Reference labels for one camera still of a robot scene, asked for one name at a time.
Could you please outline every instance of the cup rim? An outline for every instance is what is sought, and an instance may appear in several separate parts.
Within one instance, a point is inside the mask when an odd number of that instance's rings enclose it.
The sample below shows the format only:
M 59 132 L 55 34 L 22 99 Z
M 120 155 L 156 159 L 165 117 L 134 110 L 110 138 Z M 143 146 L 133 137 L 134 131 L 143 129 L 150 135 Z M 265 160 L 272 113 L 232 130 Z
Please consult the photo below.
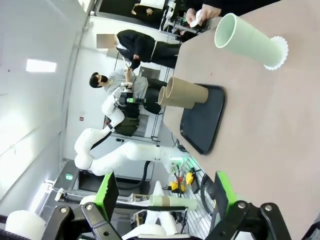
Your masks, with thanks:
M 220 27 L 220 24 L 222 23 L 222 21 L 224 20 L 224 18 L 229 17 L 229 16 L 232 16 L 233 19 L 234 19 L 234 26 L 233 26 L 232 34 L 231 34 L 231 36 L 229 37 L 228 41 L 227 41 L 225 44 L 218 46 L 218 45 L 217 45 L 217 32 L 218 32 L 219 27 Z M 238 24 L 237 15 L 235 15 L 234 13 L 228 13 L 228 14 L 226 14 L 226 15 L 220 20 L 218 26 L 216 27 L 215 34 L 214 34 L 214 44 L 215 44 L 215 46 L 216 46 L 218 49 L 222 49 L 222 48 L 224 48 L 226 45 L 229 44 L 229 42 L 231 41 L 232 37 L 233 37 L 234 34 L 235 34 L 237 24 Z

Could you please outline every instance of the screw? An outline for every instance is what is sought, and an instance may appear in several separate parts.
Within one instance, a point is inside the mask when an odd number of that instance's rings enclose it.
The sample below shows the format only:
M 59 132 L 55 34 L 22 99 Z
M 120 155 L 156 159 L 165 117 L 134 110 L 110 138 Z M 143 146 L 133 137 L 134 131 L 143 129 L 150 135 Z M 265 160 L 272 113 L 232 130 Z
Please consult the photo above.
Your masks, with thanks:
M 238 207 L 241 208 L 241 209 L 244 209 L 246 207 L 246 205 L 243 202 L 240 202 L 238 204 Z
M 265 206 L 264 208 L 265 208 L 265 210 L 267 210 L 267 211 L 271 211 L 271 210 L 272 210 L 272 207 L 271 207 L 270 205 L 267 205 L 267 206 Z

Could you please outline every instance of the light green paper cup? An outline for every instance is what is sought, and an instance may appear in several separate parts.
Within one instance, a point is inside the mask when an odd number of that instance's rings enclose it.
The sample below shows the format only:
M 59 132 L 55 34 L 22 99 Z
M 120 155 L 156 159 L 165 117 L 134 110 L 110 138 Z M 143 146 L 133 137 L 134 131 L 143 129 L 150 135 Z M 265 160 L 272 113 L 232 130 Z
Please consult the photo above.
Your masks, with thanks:
M 274 67 L 282 59 L 281 48 L 258 29 L 233 13 L 225 15 L 215 31 L 217 48 L 247 56 L 268 67 Z

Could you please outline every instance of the brown paper cup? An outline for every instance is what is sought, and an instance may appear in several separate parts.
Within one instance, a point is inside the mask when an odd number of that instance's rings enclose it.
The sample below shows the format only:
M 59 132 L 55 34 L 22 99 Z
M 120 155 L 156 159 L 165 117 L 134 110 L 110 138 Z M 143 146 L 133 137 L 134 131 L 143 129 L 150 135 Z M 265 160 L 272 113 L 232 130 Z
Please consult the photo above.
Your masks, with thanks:
M 171 99 L 166 97 L 166 87 L 163 86 L 160 89 L 158 104 L 162 106 L 173 106 L 180 107 L 184 109 L 192 109 L 195 105 L 194 101 L 190 101 L 190 99 Z
M 169 99 L 190 100 L 203 104 L 207 101 L 208 94 L 208 89 L 203 86 L 171 77 L 166 86 L 165 96 Z

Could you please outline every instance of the table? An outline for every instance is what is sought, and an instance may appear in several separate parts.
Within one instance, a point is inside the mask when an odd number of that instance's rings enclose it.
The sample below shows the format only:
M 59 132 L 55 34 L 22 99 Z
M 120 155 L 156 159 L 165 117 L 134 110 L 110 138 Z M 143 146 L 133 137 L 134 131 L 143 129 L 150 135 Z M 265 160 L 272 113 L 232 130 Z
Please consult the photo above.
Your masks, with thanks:
M 214 179 L 229 176 L 240 199 L 276 203 L 293 240 L 320 212 L 320 2 L 283 0 L 243 16 L 289 44 L 284 65 L 261 64 L 214 45 L 213 30 L 181 46 L 174 76 L 225 87 L 226 107 L 213 151 L 200 155 L 180 135 L 182 108 L 165 125 Z

